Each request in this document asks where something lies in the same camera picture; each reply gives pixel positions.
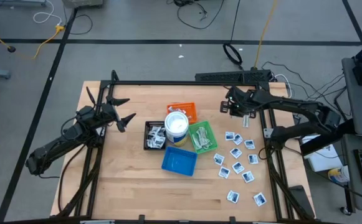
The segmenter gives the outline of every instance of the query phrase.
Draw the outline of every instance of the blue plastic tray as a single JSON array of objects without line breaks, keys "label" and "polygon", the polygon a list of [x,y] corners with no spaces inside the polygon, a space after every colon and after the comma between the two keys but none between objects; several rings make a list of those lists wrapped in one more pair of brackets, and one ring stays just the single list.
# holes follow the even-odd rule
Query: blue plastic tray
[{"label": "blue plastic tray", "polygon": [[171,172],[193,176],[198,154],[168,146],[161,168]]}]

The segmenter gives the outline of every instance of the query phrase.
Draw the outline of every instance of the white paper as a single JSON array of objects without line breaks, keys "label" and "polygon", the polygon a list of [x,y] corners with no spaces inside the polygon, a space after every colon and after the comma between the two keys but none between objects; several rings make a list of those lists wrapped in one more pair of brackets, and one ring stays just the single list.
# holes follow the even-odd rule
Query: white paper
[{"label": "white paper", "polygon": [[241,156],[242,151],[238,148],[234,148],[230,151],[230,153],[232,154],[233,157],[235,157],[235,159],[239,158],[239,156]]}]

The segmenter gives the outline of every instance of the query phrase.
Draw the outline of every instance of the orange plastic basket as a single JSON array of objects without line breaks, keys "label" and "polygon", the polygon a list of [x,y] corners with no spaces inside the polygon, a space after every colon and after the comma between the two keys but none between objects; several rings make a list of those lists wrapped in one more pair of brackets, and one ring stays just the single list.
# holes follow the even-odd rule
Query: orange plastic basket
[{"label": "orange plastic basket", "polygon": [[196,115],[196,106],[194,103],[174,103],[172,105],[167,105],[167,114],[170,113],[170,110],[168,109],[170,106],[173,107],[173,109],[181,109],[186,111],[187,117],[189,118],[189,124],[194,124],[198,121],[198,116]]}]

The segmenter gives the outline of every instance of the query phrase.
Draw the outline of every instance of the wooden tabletop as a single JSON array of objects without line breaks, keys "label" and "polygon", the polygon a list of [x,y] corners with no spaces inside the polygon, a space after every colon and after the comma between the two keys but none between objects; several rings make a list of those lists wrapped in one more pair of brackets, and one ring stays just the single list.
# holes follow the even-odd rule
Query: wooden tabletop
[{"label": "wooden tabletop", "polygon": [[[99,84],[84,82],[78,110],[91,105],[85,87],[89,87],[97,98]],[[252,87],[240,88],[246,91]],[[287,95],[284,83],[271,83],[270,92],[277,96]],[[267,162],[260,160],[258,164],[250,165],[247,159],[248,154],[258,154],[264,146],[259,114],[256,119],[250,119],[248,128],[243,128],[242,118],[219,112],[226,93],[227,89],[222,86],[116,85],[115,98],[131,99],[117,108],[118,114],[124,117],[136,113],[136,116],[125,133],[119,133],[115,125],[107,129],[92,218],[137,220],[139,215],[145,215],[147,220],[227,221],[230,216],[235,216],[237,221],[276,221]],[[164,151],[143,150],[145,121],[164,121],[166,105],[178,102],[195,102],[198,121],[209,121],[219,146],[215,151],[199,154],[193,177],[161,169]],[[279,126],[294,125],[292,114],[288,112],[275,110],[275,119]],[[254,140],[256,149],[249,150],[241,144],[238,148],[242,155],[233,158],[229,151],[236,145],[225,141],[226,131]],[[286,146],[300,150],[298,142],[293,139],[287,141]],[[181,148],[194,151],[190,139]],[[66,154],[64,164],[76,151]],[[79,187],[85,152],[83,150],[70,163],[62,177],[62,206]],[[228,179],[218,176],[220,166],[214,163],[215,153],[225,156],[223,166],[231,170]],[[313,207],[302,157],[286,150],[282,153],[288,185],[303,185]],[[245,167],[243,172],[252,171],[253,182],[246,184],[241,173],[232,170],[237,161]],[[226,199],[230,190],[240,193],[237,204]],[[258,207],[253,196],[260,192],[267,203]],[[279,188],[278,192],[282,216],[287,217]],[[82,213],[86,211],[88,196],[89,190],[84,195]],[[51,214],[56,213],[57,193]]]}]

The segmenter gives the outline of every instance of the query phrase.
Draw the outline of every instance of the concrete floor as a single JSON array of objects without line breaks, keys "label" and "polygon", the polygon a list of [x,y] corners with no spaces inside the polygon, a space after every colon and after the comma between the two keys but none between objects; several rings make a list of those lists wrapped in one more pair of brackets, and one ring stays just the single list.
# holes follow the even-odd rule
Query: concrete floor
[{"label": "concrete floor", "polygon": [[[55,12],[64,19],[62,2],[52,1]],[[362,29],[362,0],[348,0]],[[220,0],[202,1],[209,17],[199,22],[199,9],[187,6],[181,16],[196,26],[206,25],[219,8]],[[272,5],[271,0],[242,1],[234,32],[235,40],[259,40]],[[177,7],[157,0],[106,1],[102,8],[79,10],[93,20],[93,29],[69,39],[103,40],[227,40],[231,36],[236,0],[225,0],[222,11],[205,30],[180,23]],[[5,39],[47,39],[54,33],[58,19],[43,24],[32,20],[34,13],[50,11],[40,6],[4,4],[0,7],[0,37]],[[84,17],[74,22],[72,32],[88,29]],[[268,27],[265,40],[347,41],[360,39],[341,0],[281,0]],[[18,52],[34,54],[38,44],[13,44]],[[10,80],[0,79],[0,204],[19,157],[33,115],[47,81],[58,44],[47,44],[36,60],[24,60],[9,54],[0,45],[0,69],[12,73]],[[256,45],[236,45],[244,66],[252,66]],[[284,63],[301,74],[315,88],[341,74],[341,59],[354,56],[361,46],[263,45],[259,66],[266,61]],[[267,65],[275,74],[284,74],[290,82],[303,85],[298,77],[282,67]],[[31,150],[57,137],[60,125],[76,109],[85,80],[109,79],[112,69],[121,80],[194,80],[195,73],[237,70],[218,44],[67,44],[39,121]],[[345,85],[344,80],[329,91]],[[305,99],[302,88],[293,86],[295,98]],[[327,96],[332,102],[334,95]],[[340,98],[345,112],[350,107],[346,93]],[[62,160],[54,162],[45,175],[59,175]],[[362,223],[362,211],[351,217],[341,214],[344,192],[339,187],[307,172],[318,218],[327,222]],[[42,180],[23,170],[6,221],[49,216],[57,179]]]}]

